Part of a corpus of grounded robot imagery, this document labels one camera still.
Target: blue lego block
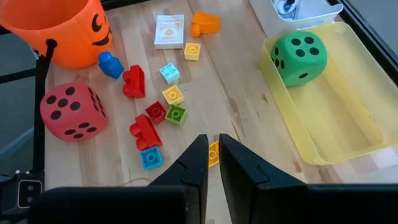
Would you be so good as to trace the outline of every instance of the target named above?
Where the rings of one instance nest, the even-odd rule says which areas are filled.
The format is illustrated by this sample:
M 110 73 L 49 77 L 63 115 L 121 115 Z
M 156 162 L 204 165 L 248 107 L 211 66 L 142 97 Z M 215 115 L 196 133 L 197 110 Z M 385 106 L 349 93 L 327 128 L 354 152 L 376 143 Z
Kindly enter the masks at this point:
M 157 146 L 142 151 L 140 156 L 144 170 L 151 170 L 163 165 L 162 155 Z
M 123 73 L 124 68 L 117 57 L 113 57 L 109 52 L 102 52 L 98 56 L 99 67 L 105 75 L 118 79 Z
M 162 74 L 164 80 L 167 84 L 174 82 L 180 78 L 180 72 L 175 68 L 173 63 L 168 63 L 166 66 L 161 68 L 160 73 Z

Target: wooden tabletop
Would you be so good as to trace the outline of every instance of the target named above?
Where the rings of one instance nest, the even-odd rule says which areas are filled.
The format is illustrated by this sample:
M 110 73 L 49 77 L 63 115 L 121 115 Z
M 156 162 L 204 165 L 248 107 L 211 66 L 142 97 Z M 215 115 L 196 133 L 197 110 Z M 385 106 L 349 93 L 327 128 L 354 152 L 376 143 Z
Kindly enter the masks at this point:
M 190 21 L 196 10 L 222 17 L 218 34 L 193 38 Z M 156 50 L 155 18 L 185 15 L 185 41 L 201 44 L 200 61 L 186 61 L 183 50 Z M 146 75 L 146 97 L 133 100 L 122 93 L 123 80 L 106 77 L 97 65 L 68 70 L 52 65 L 47 90 L 81 81 L 105 105 L 109 126 L 81 143 L 63 142 L 46 130 L 45 186 L 147 185 L 166 170 L 201 133 L 209 143 L 228 133 L 290 175 L 307 183 L 349 182 L 398 164 L 398 150 L 386 149 L 333 166 L 310 166 L 301 160 L 259 68 L 266 38 L 248 0 L 153 0 L 107 12 L 114 42 L 112 52 L 128 68 L 139 64 Z M 145 171 L 129 126 L 145 108 L 159 100 L 167 85 L 159 69 L 172 62 L 180 71 L 176 82 L 188 116 L 182 127 L 162 122 L 155 128 L 163 141 L 164 165 Z M 219 166 L 209 169 L 208 223 L 230 223 Z

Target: gray floor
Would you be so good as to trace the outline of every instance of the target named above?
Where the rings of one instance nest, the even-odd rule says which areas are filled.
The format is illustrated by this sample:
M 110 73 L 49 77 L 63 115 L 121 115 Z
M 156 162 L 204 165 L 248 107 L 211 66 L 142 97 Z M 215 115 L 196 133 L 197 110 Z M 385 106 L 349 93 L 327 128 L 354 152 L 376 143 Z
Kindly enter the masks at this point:
M 24 41 L 13 34 L 0 35 L 0 76 L 34 67 L 35 58 Z M 17 169 L 32 168 L 34 82 L 30 77 L 0 85 L 0 174 L 12 176 Z M 23 136 L 23 144 L 13 144 Z
M 396 0 L 349 0 L 392 51 L 398 55 Z

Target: red duplo brick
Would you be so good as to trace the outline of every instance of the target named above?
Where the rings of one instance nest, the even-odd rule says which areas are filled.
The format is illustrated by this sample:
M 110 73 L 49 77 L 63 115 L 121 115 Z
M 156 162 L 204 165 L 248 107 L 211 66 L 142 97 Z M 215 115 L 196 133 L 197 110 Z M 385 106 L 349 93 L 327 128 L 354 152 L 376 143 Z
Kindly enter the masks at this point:
M 141 114 L 136 117 L 136 122 L 130 126 L 130 133 L 137 137 L 137 148 L 140 151 L 148 149 L 154 146 L 162 146 L 163 143 L 160 140 L 159 135 L 157 134 L 154 125 L 150 121 L 150 119 Z
M 123 73 L 123 94 L 126 97 L 143 98 L 145 97 L 145 77 L 139 65 L 133 65 L 130 70 Z
M 164 110 L 159 101 L 156 101 L 153 105 L 150 105 L 145 109 L 145 111 L 148 113 L 149 117 L 152 118 L 155 124 L 162 122 L 166 116 L 166 110 Z

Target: yellow plastic bin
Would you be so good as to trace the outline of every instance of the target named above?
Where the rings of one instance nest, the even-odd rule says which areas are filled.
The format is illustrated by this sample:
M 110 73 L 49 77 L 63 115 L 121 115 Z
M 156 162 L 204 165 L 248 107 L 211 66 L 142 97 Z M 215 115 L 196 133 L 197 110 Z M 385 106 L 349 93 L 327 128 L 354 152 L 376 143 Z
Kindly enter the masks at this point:
M 286 88 L 269 56 L 279 37 L 266 39 L 261 70 L 303 160 L 336 164 L 398 144 L 398 91 L 345 23 L 305 29 L 328 51 L 325 71 Z

